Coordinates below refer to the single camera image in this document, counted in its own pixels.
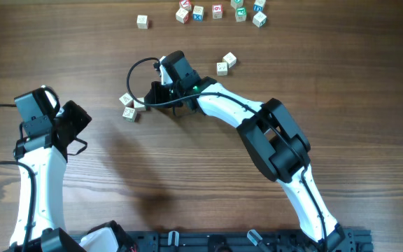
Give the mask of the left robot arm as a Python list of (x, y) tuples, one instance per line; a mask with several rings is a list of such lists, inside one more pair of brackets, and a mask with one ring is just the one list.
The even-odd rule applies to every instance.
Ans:
[(63, 181), (68, 146), (78, 140), (91, 117), (74, 101), (61, 105), (47, 86), (14, 99), (25, 132), (13, 151), (20, 170), (20, 200), (9, 251), (119, 251), (114, 222), (75, 240), (66, 232)]

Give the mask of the wooden block green side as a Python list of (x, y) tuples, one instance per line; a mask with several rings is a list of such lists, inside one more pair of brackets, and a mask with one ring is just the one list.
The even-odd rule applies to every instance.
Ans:
[(124, 93), (119, 100), (125, 107), (132, 108), (134, 106), (134, 100), (128, 92)]

